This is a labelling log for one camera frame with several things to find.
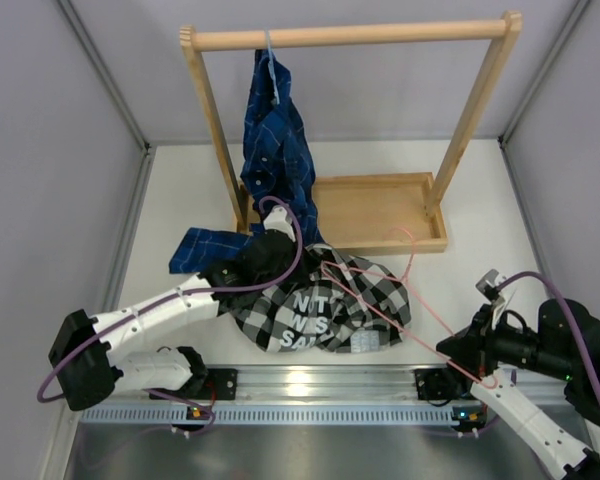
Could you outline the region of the black white checked shirt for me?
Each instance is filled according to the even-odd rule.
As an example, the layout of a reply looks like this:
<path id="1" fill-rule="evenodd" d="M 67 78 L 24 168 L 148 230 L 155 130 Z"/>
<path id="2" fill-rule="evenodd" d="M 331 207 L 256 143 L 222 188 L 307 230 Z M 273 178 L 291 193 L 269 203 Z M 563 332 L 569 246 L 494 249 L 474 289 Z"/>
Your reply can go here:
<path id="1" fill-rule="evenodd" d="M 258 348 L 357 354 L 402 342 L 412 320 L 408 292 L 386 267 L 327 244 L 307 247 L 303 259 L 306 282 L 274 285 L 244 306 L 221 308 Z"/>

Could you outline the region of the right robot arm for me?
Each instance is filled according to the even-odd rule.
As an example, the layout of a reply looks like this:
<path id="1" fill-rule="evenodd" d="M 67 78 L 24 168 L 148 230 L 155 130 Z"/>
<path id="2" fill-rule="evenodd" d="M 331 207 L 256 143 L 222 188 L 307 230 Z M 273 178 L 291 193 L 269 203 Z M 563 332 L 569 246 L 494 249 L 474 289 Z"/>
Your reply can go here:
<path id="1" fill-rule="evenodd" d="M 488 406 L 550 478 L 600 479 L 600 405 L 579 341 L 600 384 L 600 320 L 574 300 L 542 303 L 537 329 L 513 325 L 483 305 L 466 328 L 436 349 L 452 365 L 445 373 L 448 390 Z M 541 409 L 541 402 L 558 398 L 582 418 L 590 441 L 568 433 Z"/>

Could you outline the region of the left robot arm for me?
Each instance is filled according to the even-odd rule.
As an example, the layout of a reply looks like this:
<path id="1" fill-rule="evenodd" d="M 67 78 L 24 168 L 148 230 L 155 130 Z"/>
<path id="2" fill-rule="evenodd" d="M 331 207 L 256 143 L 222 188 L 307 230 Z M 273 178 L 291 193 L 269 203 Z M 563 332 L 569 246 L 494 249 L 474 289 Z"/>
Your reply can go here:
<path id="1" fill-rule="evenodd" d="M 148 390 L 193 399 L 205 390 L 208 369 L 191 346 L 152 348 L 154 341 L 200 321 L 245 307 L 265 289 L 295 274 L 301 243 L 267 231 L 235 258 L 216 260 L 183 284 L 121 310 L 63 321 L 48 358 L 61 399 L 83 411 L 114 394 Z"/>

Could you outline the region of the blue plaid shirt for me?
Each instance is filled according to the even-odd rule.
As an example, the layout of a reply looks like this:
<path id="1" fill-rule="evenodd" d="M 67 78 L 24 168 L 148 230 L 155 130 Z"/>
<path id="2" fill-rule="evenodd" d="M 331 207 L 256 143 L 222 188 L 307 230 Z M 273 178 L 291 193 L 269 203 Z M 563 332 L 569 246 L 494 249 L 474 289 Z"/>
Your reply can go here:
<path id="1" fill-rule="evenodd" d="M 291 72 L 275 57 L 280 104 L 274 106 L 267 50 L 257 50 L 244 118 L 243 157 L 240 173 L 254 206 L 274 196 L 291 207 L 299 221 L 303 243 L 321 243 L 318 208 L 312 189 L 316 174 L 305 137 L 304 123 L 291 98 Z M 264 232 L 258 224 L 248 234 L 188 229 L 168 263 L 171 274 L 197 273 L 216 260 L 230 260 Z"/>

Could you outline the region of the light blue hanger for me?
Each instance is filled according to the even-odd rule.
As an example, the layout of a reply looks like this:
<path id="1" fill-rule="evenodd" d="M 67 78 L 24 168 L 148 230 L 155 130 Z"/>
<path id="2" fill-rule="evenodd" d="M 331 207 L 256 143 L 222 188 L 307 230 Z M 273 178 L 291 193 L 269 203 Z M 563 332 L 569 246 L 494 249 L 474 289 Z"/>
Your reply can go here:
<path id="1" fill-rule="evenodd" d="M 278 90 L 277 76 L 275 71 L 275 55 L 273 53 L 271 35 L 268 29 L 264 30 L 265 40 L 266 40 L 266 49 L 268 54 L 268 72 L 272 82 L 273 89 L 273 100 L 272 104 L 277 106 L 280 104 L 280 94 Z"/>

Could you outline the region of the wooden clothes rack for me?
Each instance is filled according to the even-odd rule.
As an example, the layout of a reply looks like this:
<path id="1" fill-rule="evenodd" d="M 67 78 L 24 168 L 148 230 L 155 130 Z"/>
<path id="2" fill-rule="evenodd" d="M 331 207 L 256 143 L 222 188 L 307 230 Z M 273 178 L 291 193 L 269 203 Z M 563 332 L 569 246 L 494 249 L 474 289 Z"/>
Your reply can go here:
<path id="1" fill-rule="evenodd" d="M 318 224 L 328 243 L 350 254 L 397 255 L 403 240 L 391 239 L 392 227 L 405 226 L 419 253 L 441 253 L 448 246 L 440 204 L 498 79 L 522 30 L 523 16 L 507 11 L 497 20 L 402 23 L 199 33 L 183 26 L 179 41 L 205 114 L 212 145 L 226 185 L 236 230 L 246 232 L 256 215 L 236 179 L 203 55 L 206 52 L 277 48 L 333 47 L 439 41 L 487 40 L 466 104 L 437 173 L 417 172 L 322 177 L 313 189 Z"/>

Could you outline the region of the aluminium mounting rail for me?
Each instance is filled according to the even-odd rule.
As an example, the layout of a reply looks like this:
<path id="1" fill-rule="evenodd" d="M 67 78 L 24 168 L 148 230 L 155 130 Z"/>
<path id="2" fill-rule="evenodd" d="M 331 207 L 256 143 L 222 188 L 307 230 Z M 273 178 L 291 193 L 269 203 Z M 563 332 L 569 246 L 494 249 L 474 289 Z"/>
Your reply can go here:
<path id="1" fill-rule="evenodd" d="M 235 404 L 413 403 L 431 365 L 251 365 L 210 369 L 201 399 Z"/>

